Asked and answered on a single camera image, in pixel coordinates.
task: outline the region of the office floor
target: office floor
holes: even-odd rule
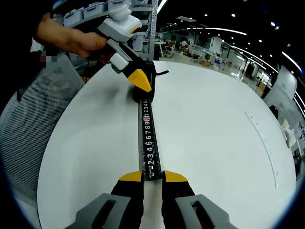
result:
[[[233,67],[224,66],[223,69],[218,68],[217,66],[210,65],[209,67],[203,66],[198,61],[192,61],[191,57],[180,55],[179,51],[175,51],[175,54],[172,58],[169,57],[160,57],[160,61],[170,61],[170,62],[177,62],[177,63],[185,63],[189,65],[199,66],[202,68],[207,68],[216,72],[220,72],[222,74],[228,75],[236,80],[241,80],[243,83],[247,84],[256,94],[261,97],[263,92],[260,88],[258,88],[257,81],[250,80],[249,78],[245,77],[245,75],[239,69],[235,69]]]

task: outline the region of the person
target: person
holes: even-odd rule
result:
[[[0,114],[13,94],[30,83],[43,67],[41,51],[30,52],[32,39],[81,57],[88,57],[94,50],[103,49],[107,42],[106,38],[94,32],[83,33],[53,21],[52,7],[52,0],[17,1],[14,13],[22,23],[5,25],[9,45],[4,47],[7,52],[3,53],[8,60],[5,67],[10,71],[4,80],[6,91],[1,92]],[[101,60],[105,59],[109,59],[108,53],[101,54]]]
[[[186,42],[186,39],[184,39],[182,42],[181,42],[181,46],[183,46],[183,49],[184,48],[187,48],[188,44]]]

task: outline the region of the measurement numbers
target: measurement numbers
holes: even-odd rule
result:
[[[150,169],[153,169],[153,166],[154,165],[154,158],[153,158],[153,153],[154,153],[154,150],[153,150],[153,143],[150,141],[152,139],[152,131],[151,131],[151,128],[152,128],[152,125],[151,125],[151,118],[149,116],[149,108],[148,108],[148,101],[145,99],[143,100],[143,111],[144,111],[144,114],[143,114],[143,121],[144,121],[144,129],[143,129],[143,142],[144,142],[144,145],[146,146],[146,153],[147,153],[147,158],[149,159],[148,160],[148,165]]]

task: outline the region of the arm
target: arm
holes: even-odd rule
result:
[[[82,57],[88,57],[92,51],[102,49],[107,42],[106,38],[94,32],[83,33],[58,24],[51,19],[50,13],[42,17],[34,39],[41,44],[51,45]]]

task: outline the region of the storage bin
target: storage bin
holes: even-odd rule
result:
[[[140,20],[142,24],[148,24],[148,20]]]
[[[82,20],[84,18],[84,15],[82,13],[84,7],[81,7],[78,10],[71,10],[69,13],[67,13],[63,18],[63,24],[64,26],[70,26],[74,23],[77,23],[78,21]]]
[[[119,7],[123,4],[126,4],[127,7],[129,8],[130,0],[108,0],[106,1],[106,3],[108,5],[108,11],[111,11],[114,8]]]
[[[107,11],[107,4],[105,2],[95,2],[89,5],[89,7],[83,10],[84,18],[88,18],[92,15],[103,13]]]
[[[134,0],[134,4],[147,4],[148,0]]]
[[[145,32],[136,32],[132,37],[133,50],[136,52],[141,52],[143,49],[143,39]]]

